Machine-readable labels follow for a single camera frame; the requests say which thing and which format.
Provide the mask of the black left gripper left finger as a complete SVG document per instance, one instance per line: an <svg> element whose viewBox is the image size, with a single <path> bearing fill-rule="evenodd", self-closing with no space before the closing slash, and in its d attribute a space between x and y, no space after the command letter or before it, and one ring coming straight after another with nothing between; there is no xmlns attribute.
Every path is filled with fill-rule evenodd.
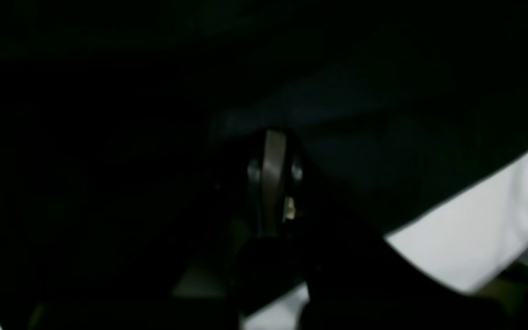
<svg viewBox="0 0 528 330"><path fill-rule="evenodd" d="M45 305L37 330L241 330L240 290L276 234L261 193L273 132L225 145L201 192L106 282Z"/></svg>

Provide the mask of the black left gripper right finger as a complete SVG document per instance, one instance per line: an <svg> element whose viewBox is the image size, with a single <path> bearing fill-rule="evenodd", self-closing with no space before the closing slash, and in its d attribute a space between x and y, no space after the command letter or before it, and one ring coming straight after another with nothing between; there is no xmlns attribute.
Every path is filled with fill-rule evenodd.
<svg viewBox="0 0 528 330"><path fill-rule="evenodd" d="M410 265L342 200L294 134L281 132L285 209L309 301L298 330L511 330L503 305L458 294Z"/></svg>

